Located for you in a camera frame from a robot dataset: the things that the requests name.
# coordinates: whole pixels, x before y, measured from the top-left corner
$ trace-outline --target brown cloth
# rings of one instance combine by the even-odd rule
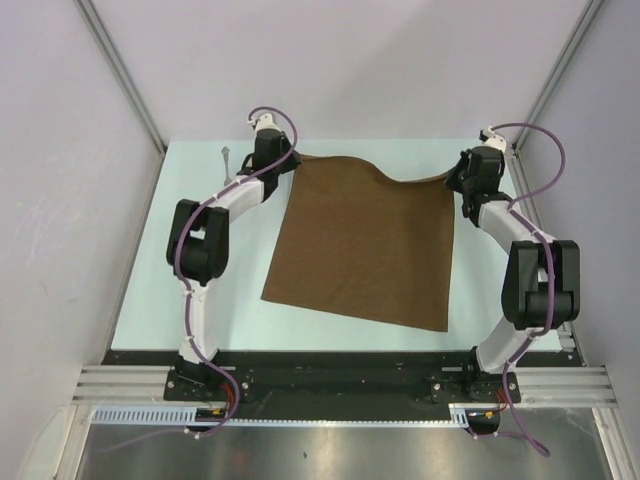
[[[298,167],[262,299],[446,332],[453,192],[365,160]]]

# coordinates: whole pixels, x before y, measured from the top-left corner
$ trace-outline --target stainless steel surface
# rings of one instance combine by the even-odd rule
[[[590,410],[522,412],[552,452],[463,430],[223,428],[194,440],[168,433],[110,453],[100,449],[157,427],[92,426],[80,479],[609,479]],[[513,429],[511,415],[503,428]]]
[[[202,405],[198,402],[165,402],[162,396],[167,372],[168,367],[86,366],[80,375],[73,403]],[[617,405],[607,371],[602,367],[518,368],[516,374],[522,403],[528,408],[610,408]],[[224,403],[207,405],[222,407]]]
[[[93,34],[98,47],[102,51],[106,62],[109,64],[111,71],[115,75],[118,83],[122,87],[122,90],[129,100],[129,103],[133,107],[136,115],[140,119],[142,126],[144,127],[147,135],[153,142],[153,144],[158,149],[158,152],[161,155],[164,155],[164,152],[167,149],[167,146],[162,141],[162,137],[160,136],[160,132],[156,127],[151,114],[147,106],[145,105],[140,92],[138,91],[136,85],[134,84],[127,67],[125,66],[118,49],[115,44],[107,28],[104,25],[104,22],[100,18],[98,11],[96,10],[95,5],[92,0],[75,0],[78,9],[80,10],[80,14],[85,20],[87,27]]]
[[[549,99],[551,98],[551,95],[555,91],[565,71],[569,67],[571,60],[582,44],[582,41],[589,31],[589,28],[591,27],[591,25],[593,25],[593,21],[603,4],[604,0],[589,0],[585,5],[584,10],[582,11],[582,15],[580,16],[580,19],[571,32],[571,35],[569,35],[567,43],[562,49],[558,60],[556,60],[555,65],[551,69],[551,73],[549,74],[549,77],[542,87],[542,91],[538,95],[538,98],[533,104],[533,107],[529,111],[529,114],[527,115],[527,118],[525,120],[526,122],[536,123],[538,121],[540,114],[544,110],[545,105],[547,105]],[[528,128],[523,128],[522,130],[520,130],[514,142],[517,150],[522,149],[524,143],[527,140],[529,132],[530,131]]]

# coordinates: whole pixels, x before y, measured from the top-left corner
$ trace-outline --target white wall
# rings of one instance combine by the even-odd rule
[[[99,354],[160,165],[73,2],[0,4],[0,478]]]
[[[640,2],[606,2],[541,120],[565,143],[567,169],[539,199],[555,235],[582,252],[578,338],[605,364],[640,458]],[[532,186],[558,154],[532,135],[523,151]]]
[[[466,138],[524,118],[586,0],[96,0],[161,134]]]

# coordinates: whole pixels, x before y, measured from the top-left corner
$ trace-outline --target purple cable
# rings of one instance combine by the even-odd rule
[[[553,140],[556,146],[558,147],[558,150],[560,150],[560,168],[558,169],[558,173],[556,173],[556,176],[553,177],[553,179],[549,183],[547,183],[546,185],[543,185],[541,188],[537,190],[533,190],[532,192],[529,192],[529,193],[525,193],[524,195],[520,195],[519,197],[516,197],[513,200],[511,200],[511,202],[509,202],[509,209],[511,209],[516,203],[526,198],[533,198],[536,195],[539,195],[542,192],[545,192],[549,190],[551,187],[553,187],[558,182],[562,174],[564,173],[564,166],[566,164],[567,155],[564,151],[564,146],[562,145],[562,142],[560,141],[560,139],[556,137],[556,135],[553,132],[539,125],[534,125],[533,123],[527,123],[527,122],[512,122],[512,123],[503,123],[502,125],[493,127],[492,130],[495,131],[495,130],[500,130],[508,127],[524,127],[524,128],[530,128],[532,130],[537,130],[539,132],[542,132],[546,136],[551,138],[551,140]]]
[[[274,168],[276,168],[278,165],[282,164],[284,161],[286,161],[294,152],[296,145],[298,143],[298,130],[296,129],[295,124],[293,123],[293,121],[291,120],[291,118],[289,118],[289,116],[284,113],[283,111],[274,108],[274,107],[269,107],[269,106],[260,106],[260,107],[256,107],[253,110],[251,110],[249,112],[248,115],[248,119],[251,120],[253,118],[253,115],[255,115],[257,112],[260,111],[270,111],[272,113],[276,113],[278,115],[280,115],[282,118],[284,118],[287,123],[289,124],[289,127],[291,128],[291,131],[293,133],[293,140],[291,141],[291,148],[289,148],[289,150],[287,151],[287,153],[285,153],[281,158],[279,158],[277,161],[275,161],[274,163],[272,163],[271,165],[266,166],[265,168],[258,170],[257,172],[252,173],[251,175],[248,175],[244,178],[242,178],[239,182],[232,182],[229,185],[227,185],[225,188],[223,188],[218,194],[212,196],[211,198],[207,199],[206,201],[202,202],[200,204],[200,206],[198,206],[198,208],[196,208],[196,210],[191,214],[191,216],[189,217],[189,219],[187,220],[187,223],[185,224],[184,228],[182,229],[182,233],[180,234],[180,237],[178,239],[178,245],[176,246],[176,254],[175,254],[175,261],[174,261],[174,266],[175,266],[175,271],[176,271],[176,276],[182,281],[182,283],[184,284],[188,294],[186,295],[186,299],[185,299],[185,305],[184,305],[184,325],[185,325],[185,330],[187,332],[187,337],[189,337],[189,345],[191,345],[191,348],[193,349],[194,353],[196,354],[196,356],[200,359],[200,361],[202,363],[204,363],[205,365],[207,365],[209,368],[211,368],[212,370],[214,370],[216,373],[219,373],[220,375],[222,375],[225,379],[227,379],[229,381],[229,383],[231,383],[231,386],[233,387],[233,392],[234,392],[234,402],[233,405],[231,406],[230,411],[227,413],[227,415],[216,425],[214,425],[213,427],[211,427],[210,429],[204,431],[204,432],[200,432],[198,435],[198,438],[202,438],[202,437],[208,437],[212,434],[214,434],[216,431],[218,431],[220,428],[222,428],[222,426],[224,424],[226,424],[236,413],[236,410],[238,409],[238,404],[240,402],[240,388],[238,387],[238,382],[236,382],[236,380],[233,378],[233,376],[231,376],[229,373],[227,373],[225,370],[223,370],[222,368],[218,367],[215,363],[213,363],[211,360],[209,360],[207,357],[205,357],[205,355],[202,353],[202,351],[198,348],[198,345],[196,344],[195,340],[193,339],[193,330],[191,328],[191,322],[190,322],[190,317],[191,317],[191,302],[193,299],[193,290],[191,288],[191,283],[189,282],[189,280],[183,275],[182,273],[182,268],[180,266],[180,261],[179,259],[182,258],[182,248],[184,247],[184,242],[187,238],[187,235],[189,234],[189,231],[191,230],[191,227],[193,226],[193,223],[196,221],[196,218],[198,218],[198,215],[200,215],[200,213],[202,213],[202,211],[207,208],[209,205],[211,205],[212,203],[217,202],[220,198],[224,197],[225,195],[227,195],[229,192],[231,192],[232,190],[234,190],[235,188],[237,188],[238,186],[253,180],[254,178],[262,175],[265,172],[268,172],[269,170],[272,170]],[[165,433],[174,433],[174,432],[179,432],[179,431],[184,431],[184,429],[180,428],[166,428],[163,430],[156,430],[154,432],[150,432],[146,435],[142,435],[140,437],[136,437],[133,438],[131,440],[127,440],[125,442],[119,443],[117,445],[114,445],[112,447],[108,447],[108,448],[104,448],[99,450],[101,453],[108,453],[108,452],[112,452],[114,450],[117,450],[119,448],[122,447],[126,447],[129,445],[133,445],[135,443],[138,443],[142,440],[146,440],[148,438],[151,437],[155,437],[158,435],[164,435]]]
[[[527,351],[527,349],[531,346],[531,344],[533,343],[533,340],[537,337],[542,337],[544,335],[546,335],[549,330],[551,330],[551,325],[553,324],[553,310],[555,307],[555,281],[556,281],[556,276],[555,276],[555,269],[554,269],[554,265],[553,265],[553,255],[551,253],[551,246],[549,245],[549,242],[547,241],[546,238],[544,238],[544,235],[542,235],[539,231],[539,229],[533,224],[531,223],[531,221],[529,221],[529,219],[527,219],[526,217],[524,217],[523,215],[521,215],[520,213],[516,212],[515,210],[513,210],[513,207],[516,203],[520,202],[521,200],[524,200],[525,198],[532,198],[535,197],[536,195],[550,189],[551,187],[553,187],[558,180],[560,179],[560,177],[562,176],[562,174],[564,173],[564,167],[566,164],[566,154],[564,151],[564,146],[562,145],[562,142],[560,142],[560,139],[558,139],[558,137],[556,137],[552,132],[550,132],[549,130],[547,130],[546,128],[540,127],[538,125],[534,125],[531,123],[525,123],[525,122],[515,122],[515,123],[504,123],[502,125],[498,125],[496,127],[493,127],[493,130],[499,130],[501,128],[507,128],[507,127],[526,127],[526,128],[531,128],[533,130],[537,130],[539,132],[544,133],[545,135],[549,136],[558,146],[558,149],[560,150],[560,168],[558,169],[558,173],[556,174],[556,176],[546,185],[542,186],[541,188],[534,190],[532,192],[526,193],[524,195],[520,195],[519,197],[514,198],[513,200],[511,200],[511,202],[509,202],[508,206],[507,206],[507,210],[509,211],[509,213],[518,221],[520,222],[527,230],[529,230],[529,232],[531,232],[531,235],[533,235],[542,245],[542,248],[544,249],[544,254],[545,254],[545,258],[546,258],[546,262],[547,262],[547,277],[548,277],[548,305],[547,305],[547,318],[545,321],[545,325],[544,328],[539,331],[539,332],[533,332],[529,338],[527,338],[524,343],[520,346],[520,348],[518,348],[518,350],[516,350],[516,352],[511,356],[511,358],[509,358],[509,360],[507,360],[507,363],[505,363],[504,365],[504,369],[502,370],[502,390],[505,393],[505,397],[507,399],[507,403],[509,404],[509,409],[511,410],[511,413],[513,415],[513,419],[516,421],[516,424],[518,425],[518,427],[520,428],[520,432],[522,433],[518,433],[518,432],[498,432],[497,434],[489,434],[489,435],[477,435],[475,434],[471,428],[468,429],[468,432],[471,433],[472,435],[474,435],[474,438],[478,438],[478,437],[482,437],[482,438],[486,438],[486,437],[499,437],[499,436],[507,436],[507,437],[513,437],[513,438],[523,438],[526,439],[532,446],[533,448],[536,449],[536,451],[542,455],[543,457],[550,457],[551,456],[551,452],[549,451],[549,449],[547,447],[545,447],[541,442],[539,442],[538,440],[536,440],[533,435],[531,435],[529,433],[529,431],[526,429],[526,427],[524,426],[524,422],[522,421],[522,419],[520,418],[520,415],[518,414],[518,412],[516,411],[516,408],[513,404],[513,400],[511,399],[511,394],[509,393],[509,381],[507,379],[507,375],[509,373],[509,367],[511,365],[513,365],[515,362],[518,361],[518,359],[525,354],[525,352]]]

